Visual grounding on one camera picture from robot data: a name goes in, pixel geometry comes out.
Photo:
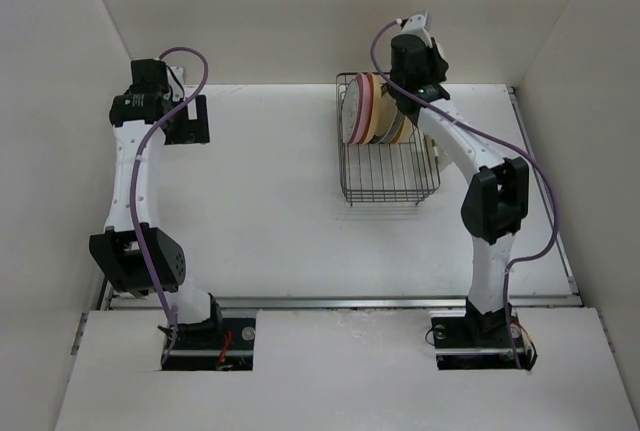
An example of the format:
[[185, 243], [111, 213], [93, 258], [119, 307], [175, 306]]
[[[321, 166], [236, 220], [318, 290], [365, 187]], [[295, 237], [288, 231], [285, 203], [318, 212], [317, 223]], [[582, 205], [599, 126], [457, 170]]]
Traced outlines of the orange plate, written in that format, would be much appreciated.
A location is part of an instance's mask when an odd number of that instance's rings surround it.
[[391, 140], [391, 143], [392, 144], [405, 143], [409, 139], [412, 133], [412, 130], [413, 130], [413, 124], [408, 118], [404, 118], [402, 125], [398, 129], [397, 133], [394, 135], [393, 139]]

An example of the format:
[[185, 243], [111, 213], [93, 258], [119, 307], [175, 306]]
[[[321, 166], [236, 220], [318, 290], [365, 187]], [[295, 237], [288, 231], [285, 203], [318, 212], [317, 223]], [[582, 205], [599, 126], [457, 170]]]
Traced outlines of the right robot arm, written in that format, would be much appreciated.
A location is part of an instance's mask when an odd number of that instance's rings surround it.
[[468, 185], [461, 218], [472, 236], [473, 272], [463, 332], [470, 342], [484, 345], [508, 334], [504, 279], [515, 234], [528, 214], [529, 167], [466, 129], [441, 86], [447, 68], [435, 43], [412, 34], [392, 38], [389, 93], [398, 110], [449, 155]]

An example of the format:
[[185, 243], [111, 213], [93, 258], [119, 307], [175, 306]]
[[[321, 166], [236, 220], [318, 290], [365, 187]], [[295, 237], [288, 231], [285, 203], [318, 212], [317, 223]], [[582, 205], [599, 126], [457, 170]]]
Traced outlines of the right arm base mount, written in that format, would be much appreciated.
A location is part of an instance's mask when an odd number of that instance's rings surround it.
[[435, 316], [425, 339], [431, 336], [439, 371], [524, 370], [531, 371], [538, 352], [517, 321], [499, 326], [486, 337], [474, 336], [463, 316]]

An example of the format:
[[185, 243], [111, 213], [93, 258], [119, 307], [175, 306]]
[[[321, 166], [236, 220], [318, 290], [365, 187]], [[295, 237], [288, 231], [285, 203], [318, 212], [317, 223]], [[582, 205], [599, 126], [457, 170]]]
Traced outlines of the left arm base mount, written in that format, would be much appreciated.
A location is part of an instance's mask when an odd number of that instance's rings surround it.
[[174, 345], [166, 335], [163, 371], [252, 371], [256, 338], [256, 316], [227, 316], [218, 325], [213, 319], [180, 324]]

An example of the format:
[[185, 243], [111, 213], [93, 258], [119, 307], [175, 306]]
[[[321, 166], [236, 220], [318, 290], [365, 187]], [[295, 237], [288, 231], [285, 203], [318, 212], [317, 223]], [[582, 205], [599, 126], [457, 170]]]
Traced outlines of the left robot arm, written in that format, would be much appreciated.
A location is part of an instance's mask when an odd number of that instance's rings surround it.
[[167, 323], [162, 332], [176, 341], [189, 327], [201, 347], [217, 345], [223, 322], [210, 313], [190, 325], [177, 295], [186, 279], [183, 248], [160, 225], [158, 180], [165, 147], [210, 142], [207, 99], [187, 92], [184, 70], [162, 57], [130, 64], [132, 82], [114, 97], [109, 122], [116, 147], [110, 209], [102, 232], [89, 238], [89, 251], [117, 292], [144, 297], [155, 293]]

